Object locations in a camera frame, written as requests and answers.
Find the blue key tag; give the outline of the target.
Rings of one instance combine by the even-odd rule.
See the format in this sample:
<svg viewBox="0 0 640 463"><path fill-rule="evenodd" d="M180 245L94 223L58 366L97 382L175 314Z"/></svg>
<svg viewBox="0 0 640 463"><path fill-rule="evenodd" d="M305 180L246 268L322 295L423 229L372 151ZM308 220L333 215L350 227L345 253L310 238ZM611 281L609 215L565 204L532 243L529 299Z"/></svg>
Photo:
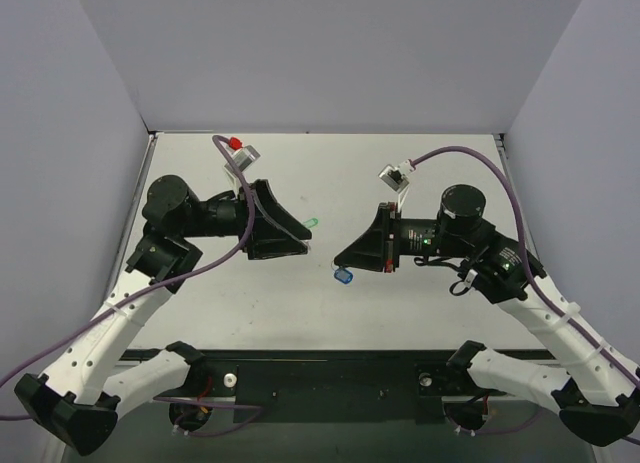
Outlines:
<svg viewBox="0 0 640 463"><path fill-rule="evenodd" d="M348 285L353 281L353 273L344 267L339 267L334 271L334 278L344 285Z"/></svg>

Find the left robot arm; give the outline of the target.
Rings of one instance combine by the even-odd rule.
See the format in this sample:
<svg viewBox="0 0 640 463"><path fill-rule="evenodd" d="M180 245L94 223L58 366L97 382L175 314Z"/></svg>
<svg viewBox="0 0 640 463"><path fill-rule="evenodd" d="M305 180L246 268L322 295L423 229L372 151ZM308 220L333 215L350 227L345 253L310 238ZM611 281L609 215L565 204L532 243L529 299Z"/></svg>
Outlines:
<svg viewBox="0 0 640 463"><path fill-rule="evenodd" d="M72 339L40 374L26 374L14 392L42 428L86 456L119 419L167 391L192 395L211 375L204 355L175 342L119 374L113 369L152 315L177 294L202 257L200 237L235 236L251 260L305 255L312 233L274 197L268 181L198 199L176 175L156 179L142 209L143 236L91 328Z"/></svg>

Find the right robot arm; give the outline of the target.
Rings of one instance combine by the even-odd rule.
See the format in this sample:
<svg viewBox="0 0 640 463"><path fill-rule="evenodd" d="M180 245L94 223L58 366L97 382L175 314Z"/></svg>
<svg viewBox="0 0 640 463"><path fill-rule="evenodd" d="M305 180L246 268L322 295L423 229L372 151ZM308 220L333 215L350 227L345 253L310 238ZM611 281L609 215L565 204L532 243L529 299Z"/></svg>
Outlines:
<svg viewBox="0 0 640 463"><path fill-rule="evenodd" d="M520 322L551 353L554 367L508 357L467 341L449 359L449 385L475 386L520 397L556 414L580 439L599 447L629 437L639 424L639 366L589 330L577 304L559 293L533 256L522 258L516 240L484 219L484 194L458 184L447 188L433 219L402 216L394 203L379 205L373 223L334 257L334 264L392 273L403 256L418 266L455 260L465 290Z"/></svg>

